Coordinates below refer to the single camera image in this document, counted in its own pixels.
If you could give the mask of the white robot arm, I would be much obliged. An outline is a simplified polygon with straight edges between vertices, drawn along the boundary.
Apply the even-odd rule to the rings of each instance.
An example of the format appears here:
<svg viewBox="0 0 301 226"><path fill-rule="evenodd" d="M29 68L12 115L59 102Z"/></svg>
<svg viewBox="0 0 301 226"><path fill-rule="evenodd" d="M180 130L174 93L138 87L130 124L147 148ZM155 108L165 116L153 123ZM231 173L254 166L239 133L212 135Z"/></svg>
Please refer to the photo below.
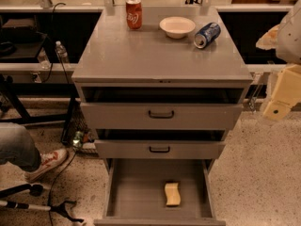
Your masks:
<svg viewBox="0 0 301 226"><path fill-rule="evenodd" d="M263 116L280 121L301 102L301 0L282 19L277 32L276 55L287 62L277 74L277 82Z"/></svg>

